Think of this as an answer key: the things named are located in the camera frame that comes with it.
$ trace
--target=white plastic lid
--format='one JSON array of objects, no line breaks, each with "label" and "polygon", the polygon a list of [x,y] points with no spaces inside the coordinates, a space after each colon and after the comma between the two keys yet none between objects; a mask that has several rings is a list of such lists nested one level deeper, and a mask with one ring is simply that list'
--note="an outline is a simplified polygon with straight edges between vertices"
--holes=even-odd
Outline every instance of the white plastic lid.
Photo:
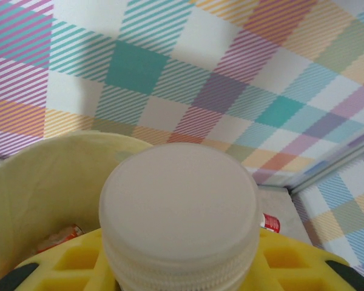
[{"label": "white plastic lid", "polygon": [[104,185],[99,216],[104,239],[119,253],[187,272],[228,261],[247,246],[253,258],[261,211],[256,183],[238,161],[174,143],[122,162]]}]

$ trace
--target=white container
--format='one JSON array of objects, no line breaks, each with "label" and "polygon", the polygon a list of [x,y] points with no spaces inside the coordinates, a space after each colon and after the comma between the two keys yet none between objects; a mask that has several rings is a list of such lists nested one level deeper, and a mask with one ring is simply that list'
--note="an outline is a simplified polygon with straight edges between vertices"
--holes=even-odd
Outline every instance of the white container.
[{"label": "white container", "polygon": [[257,186],[218,150],[165,144],[122,162],[99,205],[109,264],[125,291],[238,290],[254,259]]}]

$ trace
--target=yellow sponge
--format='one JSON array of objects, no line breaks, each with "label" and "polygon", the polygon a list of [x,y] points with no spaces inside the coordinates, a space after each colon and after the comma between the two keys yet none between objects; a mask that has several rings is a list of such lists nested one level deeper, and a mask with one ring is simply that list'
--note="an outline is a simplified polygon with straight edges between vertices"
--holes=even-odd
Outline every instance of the yellow sponge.
[{"label": "yellow sponge", "polygon": [[[259,248],[240,291],[353,291],[354,289],[325,263],[348,265],[339,256],[260,230]],[[113,291],[115,279],[95,230],[24,261],[19,266],[39,267],[17,291]]]}]

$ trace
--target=wall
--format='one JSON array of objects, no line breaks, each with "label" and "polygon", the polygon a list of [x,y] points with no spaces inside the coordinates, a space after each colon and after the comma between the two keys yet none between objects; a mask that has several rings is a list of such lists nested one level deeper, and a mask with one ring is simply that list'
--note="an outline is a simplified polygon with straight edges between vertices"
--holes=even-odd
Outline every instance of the wall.
[{"label": "wall", "polygon": [[312,243],[364,275],[364,159],[293,199]]},{"label": "wall", "polygon": [[89,129],[280,185],[364,129],[364,0],[0,0],[0,157]]}]

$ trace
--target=beige container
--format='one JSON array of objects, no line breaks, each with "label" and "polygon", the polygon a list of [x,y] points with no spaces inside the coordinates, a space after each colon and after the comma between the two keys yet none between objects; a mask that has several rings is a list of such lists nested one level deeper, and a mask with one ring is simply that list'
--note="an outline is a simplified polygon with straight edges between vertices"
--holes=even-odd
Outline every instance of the beige container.
[{"label": "beige container", "polygon": [[0,277],[46,236],[73,223],[99,227],[111,171],[151,145],[113,133],[78,132],[38,142],[0,166]]}]

